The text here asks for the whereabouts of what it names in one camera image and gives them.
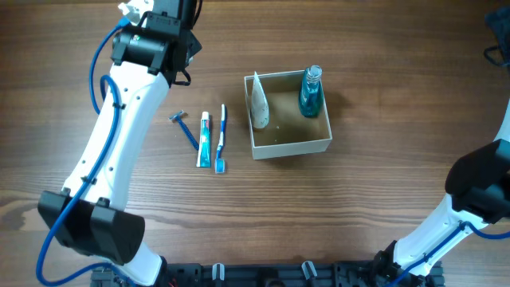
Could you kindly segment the blue disposable razor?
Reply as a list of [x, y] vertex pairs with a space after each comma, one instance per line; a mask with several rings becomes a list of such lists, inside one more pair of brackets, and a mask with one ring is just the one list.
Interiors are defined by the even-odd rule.
[[186, 113], [183, 110], [180, 110], [179, 112], [176, 112], [174, 115], [169, 117], [169, 120], [174, 123], [178, 123], [180, 128], [182, 129], [183, 133], [187, 137], [187, 139], [192, 144], [193, 148], [197, 151], [199, 149], [198, 142], [190, 132], [190, 129], [187, 127], [187, 125], [182, 121], [182, 118], [186, 115]]

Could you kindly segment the white green-leaf lotion tube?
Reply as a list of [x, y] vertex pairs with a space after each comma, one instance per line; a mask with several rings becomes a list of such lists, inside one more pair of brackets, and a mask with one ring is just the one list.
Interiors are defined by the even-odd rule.
[[250, 115], [253, 128], [264, 129], [269, 124], [269, 103], [257, 73], [253, 75]]

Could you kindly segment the teal white toothpaste tube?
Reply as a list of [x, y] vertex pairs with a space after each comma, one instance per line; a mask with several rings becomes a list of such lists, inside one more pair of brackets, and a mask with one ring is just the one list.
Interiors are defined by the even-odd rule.
[[200, 136], [198, 138], [198, 158], [196, 167], [211, 167], [210, 160], [210, 114], [202, 113], [200, 121]]

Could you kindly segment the blue white toothbrush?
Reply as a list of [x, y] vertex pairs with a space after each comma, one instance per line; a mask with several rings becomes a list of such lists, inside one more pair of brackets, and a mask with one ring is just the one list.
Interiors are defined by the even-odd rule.
[[226, 106], [222, 104], [222, 117], [221, 117], [221, 126], [220, 126], [220, 136], [218, 140], [218, 146], [216, 151], [216, 159], [215, 159], [215, 173], [223, 174], [226, 172], [226, 162], [222, 158], [222, 150], [225, 145], [225, 132], [226, 132]]

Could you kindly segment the teal mouthwash bottle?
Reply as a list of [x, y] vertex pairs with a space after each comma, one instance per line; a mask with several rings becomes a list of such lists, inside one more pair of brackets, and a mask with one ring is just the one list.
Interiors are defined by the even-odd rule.
[[322, 72], [318, 65], [312, 65], [304, 71], [298, 101], [300, 112], [305, 117], [317, 117], [323, 107]]

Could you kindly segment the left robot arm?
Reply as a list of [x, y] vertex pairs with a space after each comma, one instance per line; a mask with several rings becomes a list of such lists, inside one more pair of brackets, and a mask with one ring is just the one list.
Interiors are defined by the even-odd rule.
[[36, 265], [37, 279], [50, 280], [43, 265], [52, 241], [84, 256], [98, 257], [133, 286], [168, 286], [167, 261], [143, 241], [145, 221], [125, 207], [135, 161], [151, 120], [186, 72], [201, 44], [193, 34], [200, 1], [131, 1], [104, 37], [112, 67], [88, 80], [98, 118], [72, 174], [57, 193], [42, 193], [37, 205], [49, 228]]

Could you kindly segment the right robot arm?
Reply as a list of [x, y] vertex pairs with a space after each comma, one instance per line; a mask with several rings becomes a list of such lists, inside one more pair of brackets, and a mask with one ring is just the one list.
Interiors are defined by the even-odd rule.
[[509, 216], [509, 117], [494, 140], [462, 156], [450, 169], [445, 196], [414, 231], [392, 242], [371, 263], [371, 277], [388, 286], [419, 286], [433, 267], [470, 234], [488, 240], [508, 233], [483, 229]]

